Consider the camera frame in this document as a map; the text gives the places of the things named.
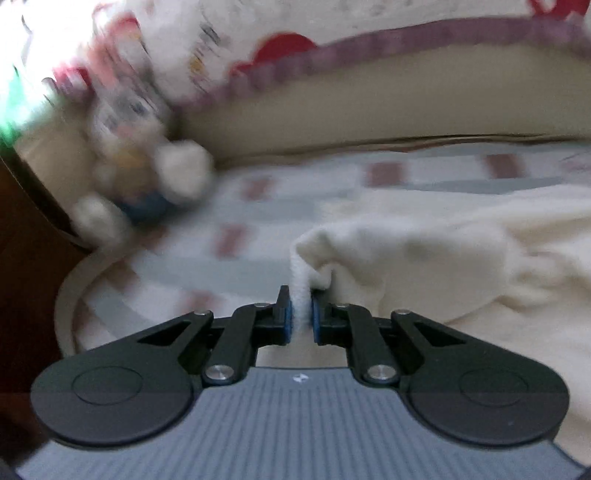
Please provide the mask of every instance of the plush toy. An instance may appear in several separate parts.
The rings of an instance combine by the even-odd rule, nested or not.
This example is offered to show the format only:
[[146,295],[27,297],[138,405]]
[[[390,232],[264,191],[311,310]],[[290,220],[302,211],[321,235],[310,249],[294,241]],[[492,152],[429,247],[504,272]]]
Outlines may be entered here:
[[96,192],[77,202],[72,221],[94,245],[121,242],[135,225],[199,199],[213,178],[204,148],[167,140],[171,109],[152,86],[142,52],[137,22],[127,15],[114,19],[87,55],[97,95],[89,125]]

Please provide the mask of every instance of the gray ribbed surface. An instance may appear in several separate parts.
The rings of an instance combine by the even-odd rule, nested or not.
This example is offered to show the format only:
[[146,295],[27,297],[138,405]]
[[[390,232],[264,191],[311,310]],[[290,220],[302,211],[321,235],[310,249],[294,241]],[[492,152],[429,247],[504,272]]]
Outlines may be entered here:
[[[299,374],[308,376],[296,382]],[[393,391],[348,369],[252,368],[210,388],[175,428],[141,445],[89,452],[50,443],[25,480],[571,480],[582,469],[550,442],[484,451],[417,423]]]

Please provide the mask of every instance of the pink ear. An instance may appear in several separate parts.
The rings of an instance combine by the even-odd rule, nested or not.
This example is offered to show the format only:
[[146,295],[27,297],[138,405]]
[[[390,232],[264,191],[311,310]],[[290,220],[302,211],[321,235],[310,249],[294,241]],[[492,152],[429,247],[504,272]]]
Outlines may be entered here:
[[90,71],[96,75],[104,87],[109,88],[117,84],[117,77],[107,45],[108,40],[97,38],[89,47],[86,55]]

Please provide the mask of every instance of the white logo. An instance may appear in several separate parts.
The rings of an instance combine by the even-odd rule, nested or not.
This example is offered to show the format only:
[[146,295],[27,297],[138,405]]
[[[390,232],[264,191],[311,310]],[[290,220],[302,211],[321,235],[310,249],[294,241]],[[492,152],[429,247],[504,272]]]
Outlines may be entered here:
[[306,374],[297,374],[294,375],[293,377],[294,382],[298,382],[298,383],[306,383],[310,377],[308,377],[308,375]]

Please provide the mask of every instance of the checkered fabric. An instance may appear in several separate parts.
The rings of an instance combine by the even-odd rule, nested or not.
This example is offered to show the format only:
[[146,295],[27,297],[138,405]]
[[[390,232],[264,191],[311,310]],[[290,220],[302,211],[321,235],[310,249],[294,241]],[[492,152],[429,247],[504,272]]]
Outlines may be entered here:
[[590,168],[588,146],[481,144],[230,171],[203,205],[161,225],[95,278],[75,308],[77,348],[191,310],[220,317],[244,304],[274,301],[290,279],[291,243],[319,221],[317,206],[326,200],[367,188],[506,193],[562,183]]

